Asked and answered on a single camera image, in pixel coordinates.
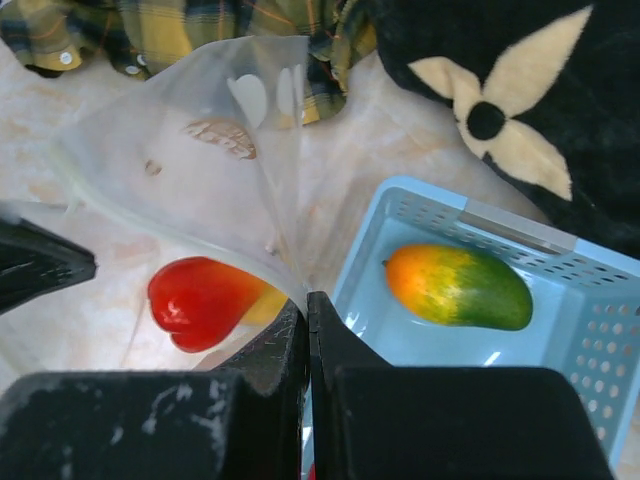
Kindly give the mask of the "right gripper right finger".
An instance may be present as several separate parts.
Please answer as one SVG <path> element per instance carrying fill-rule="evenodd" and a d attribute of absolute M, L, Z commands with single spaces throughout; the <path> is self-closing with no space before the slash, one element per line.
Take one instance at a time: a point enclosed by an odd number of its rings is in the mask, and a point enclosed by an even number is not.
<path fill-rule="evenodd" d="M 609 479 L 574 388 L 540 367 L 395 367 L 307 297 L 318 479 Z"/>

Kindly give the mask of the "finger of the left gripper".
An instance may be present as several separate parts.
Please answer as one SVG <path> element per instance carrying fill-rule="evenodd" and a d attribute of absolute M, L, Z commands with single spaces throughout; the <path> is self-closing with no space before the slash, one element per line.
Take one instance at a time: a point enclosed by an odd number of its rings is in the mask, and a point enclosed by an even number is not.
<path fill-rule="evenodd" d="M 91 251 L 22 217 L 1 218 L 3 314 L 95 275 Z"/>

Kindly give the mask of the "black floral pillow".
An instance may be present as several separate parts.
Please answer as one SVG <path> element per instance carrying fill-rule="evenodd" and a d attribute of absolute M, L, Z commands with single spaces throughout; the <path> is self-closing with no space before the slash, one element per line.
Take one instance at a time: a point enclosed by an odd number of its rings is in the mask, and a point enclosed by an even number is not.
<path fill-rule="evenodd" d="M 372 1 L 402 88 L 566 232 L 639 254 L 635 1 Z"/>

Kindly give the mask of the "light blue plastic basket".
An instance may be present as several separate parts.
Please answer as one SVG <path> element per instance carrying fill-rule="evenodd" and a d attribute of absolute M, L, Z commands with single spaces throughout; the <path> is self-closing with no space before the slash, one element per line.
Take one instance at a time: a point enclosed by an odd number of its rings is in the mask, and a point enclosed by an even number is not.
<path fill-rule="evenodd" d="M 486 252 L 521 276 L 533 317 L 519 331 L 448 327 L 390 293 L 382 261 L 410 244 Z M 395 367 L 540 367 L 574 388 L 610 469 L 639 393 L 639 263 L 559 230 L 404 176 L 373 196 L 328 296 L 342 323 Z M 315 478 L 312 395 L 303 423 Z"/>

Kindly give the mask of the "small yellow fruit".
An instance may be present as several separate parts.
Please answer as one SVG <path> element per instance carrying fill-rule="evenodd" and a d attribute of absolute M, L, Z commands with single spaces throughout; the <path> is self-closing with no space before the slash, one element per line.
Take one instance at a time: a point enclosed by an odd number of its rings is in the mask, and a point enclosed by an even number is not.
<path fill-rule="evenodd" d="M 241 323 L 253 327 L 266 327 L 282 310 L 288 297 L 280 290 L 268 286 L 258 300 L 241 319 Z"/>

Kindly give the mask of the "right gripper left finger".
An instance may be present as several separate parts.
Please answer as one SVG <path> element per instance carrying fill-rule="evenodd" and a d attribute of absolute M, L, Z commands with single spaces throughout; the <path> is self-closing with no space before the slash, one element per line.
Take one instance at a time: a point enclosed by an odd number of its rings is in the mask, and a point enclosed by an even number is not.
<path fill-rule="evenodd" d="M 47 372 L 1 399 L 5 479 L 297 479 L 306 321 L 287 303 L 209 371 Z"/>

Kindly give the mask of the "clear zip top bag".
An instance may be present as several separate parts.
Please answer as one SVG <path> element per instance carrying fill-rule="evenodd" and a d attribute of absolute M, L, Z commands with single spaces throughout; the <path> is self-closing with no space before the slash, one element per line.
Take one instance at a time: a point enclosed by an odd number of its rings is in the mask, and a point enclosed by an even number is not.
<path fill-rule="evenodd" d="M 308 41 L 251 36 L 197 48 L 64 128 L 48 150 L 63 199 L 4 212 L 90 250 L 94 279 L 1 318 L 1 377 L 43 370 L 186 370 L 152 320 L 147 284 L 206 256 L 295 302 L 300 127 Z"/>

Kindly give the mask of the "red wax apple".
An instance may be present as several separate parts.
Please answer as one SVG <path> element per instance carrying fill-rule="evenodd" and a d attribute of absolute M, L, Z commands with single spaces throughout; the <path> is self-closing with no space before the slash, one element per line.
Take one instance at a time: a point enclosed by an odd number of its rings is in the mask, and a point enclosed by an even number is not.
<path fill-rule="evenodd" d="M 175 346 L 199 353 L 225 340 L 268 287 L 243 270 L 195 256 L 158 270 L 147 297 L 153 319 Z"/>

